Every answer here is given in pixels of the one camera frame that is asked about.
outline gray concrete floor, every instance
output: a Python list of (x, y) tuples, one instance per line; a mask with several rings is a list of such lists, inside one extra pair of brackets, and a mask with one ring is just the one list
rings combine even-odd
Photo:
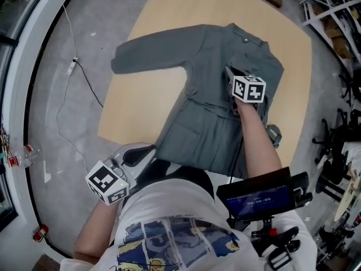
[[(67, 7), (77, 55), (101, 102), (105, 100), (112, 77), (110, 61), (115, 49), (126, 41), (146, 1), (71, 0)], [(281, 12), (302, 27), (303, 13), (297, 0), (284, 0)], [(304, 31), (312, 39), (312, 81), (302, 134), (290, 168), (294, 174), (307, 171), (314, 188), (319, 175), (314, 159), (319, 149), (311, 139), (322, 133), (321, 118), (333, 123), (336, 109), (348, 110), (348, 107), (340, 98), (341, 84), (334, 75), (340, 71), (337, 59), (311, 29)], [(64, 100), (67, 69), (73, 57), (69, 25), (63, 15), (50, 37), (37, 73), (30, 106), (29, 141), (37, 142), (43, 150), (43, 162), (30, 168), (40, 218), (50, 228), (51, 243), (68, 254), (72, 253), (74, 240), (97, 201), (84, 182), (86, 171), (82, 156), (59, 135), (56, 124), (56, 114)], [(89, 169), (119, 147), (97, 137), (101, 112), (81, 69), (76, 67), (58, 114), (59, 131), (83, 153)], [(298, 212), (303, 219), (310, 218), (305, 223), (314, 233), (325, 222), (331, 224), (336, 208), (329, 197), (315, 194), (311, 204)]]

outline jacket sleeve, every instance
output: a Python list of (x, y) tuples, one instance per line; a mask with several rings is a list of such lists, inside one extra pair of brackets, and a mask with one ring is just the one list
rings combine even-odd
[(198, 53), (204, 25), (157, 32), (118, 46), (112, 60), (114, 73), (132, 73), (180, 66)]

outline gray fabric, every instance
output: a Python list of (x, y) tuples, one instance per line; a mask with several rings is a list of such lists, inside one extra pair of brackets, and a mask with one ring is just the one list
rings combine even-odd
[(112, 60), (114, 73), (176, 66), (187, 72), (184, 91), (157, 140), (158, 158), (225, 175), (234, 171), (238, 177), (246, 177), (240, 120), (233, 114), (223, 73), (226, 65), (266, 81), (265, 101), (258, 105), (266, 122), (283, 68), (267, 42), (235, 24), (167, 30), (117, 48)]

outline window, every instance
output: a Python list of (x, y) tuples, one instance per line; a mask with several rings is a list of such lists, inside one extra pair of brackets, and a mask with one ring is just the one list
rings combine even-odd
[[(39, 0), (0, 0), (0, 117), (3, 88), (19, 37)], [(8, 189), (4, 160), (0, 159), (0, 231), (16, 216)]]

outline black and white marker cube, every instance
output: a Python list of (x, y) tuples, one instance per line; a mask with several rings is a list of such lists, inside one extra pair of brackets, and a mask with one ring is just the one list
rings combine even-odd
[(102, 161), (91, 169), (85, 177), (90, 190), (106, 205), (110, 205), (129, 195), (129, 184), (119, 178)]
[(237, 76), (229, 67), (226, 72), (232, 84), (232, 95), (247, 103), (261, 103), (265, 98), (266, 83), (260, 77)]

